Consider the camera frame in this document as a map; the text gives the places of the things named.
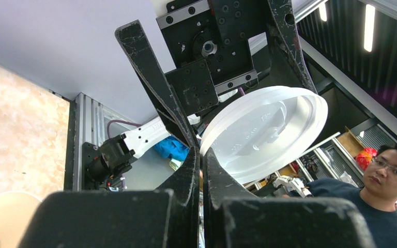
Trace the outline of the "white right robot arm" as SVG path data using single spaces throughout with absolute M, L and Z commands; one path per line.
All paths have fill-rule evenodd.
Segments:
M 249 39 L 264 34 L 269 74 L 282 86 L 316 93 L 303 60 L 291 1 L 171 1 L 157 17 L 176 68 L 164 73 L 139 20 L 115 30 L 158 117 L 108 138 L 85 163 L 87 185 L 130 170 L 147 150 L 169 136 L 192 146 L 201 112 L 258 79 Z

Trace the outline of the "white plastic cup lid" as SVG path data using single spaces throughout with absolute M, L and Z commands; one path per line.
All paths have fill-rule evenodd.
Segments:
M 238 183 L 249 183 L 297 159 L 317 139 L 327 117 L 326 100 L 308 89 L 261 88 L 236 99 L 211 120 L 200 153 L 212 150 Z

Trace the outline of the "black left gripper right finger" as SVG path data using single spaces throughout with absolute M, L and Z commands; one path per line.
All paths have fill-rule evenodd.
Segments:
M 368 225 L 341 198 L 260 198 L 203 152 L 206 247 L 374 247 Z

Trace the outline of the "white paper coffee cup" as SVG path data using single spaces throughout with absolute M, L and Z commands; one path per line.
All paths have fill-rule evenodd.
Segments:
M 41 200 L 29 193 L 0 193 L 0 247 L 18 247 Z

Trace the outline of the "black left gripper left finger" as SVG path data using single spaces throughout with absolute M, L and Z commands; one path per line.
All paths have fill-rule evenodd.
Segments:
M 200 150 L 152 191 L 64 191 L 36 210 L 20 247 L 198 247 Z

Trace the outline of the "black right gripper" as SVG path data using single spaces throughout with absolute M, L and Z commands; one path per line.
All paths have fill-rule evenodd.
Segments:
M 267 4 L 272 83 L 316 94 L 292 2 Z M 208 109 L 218 104 L 220 95 L 257 80 L 248 40 L 264 30 L 263 1 L 168 1 L 157 23 L 176 66 L 167 79 L 139 20 L 118 27 L 115 38 L 168 133 L 189 148 L 198 147 L 187 115 Z

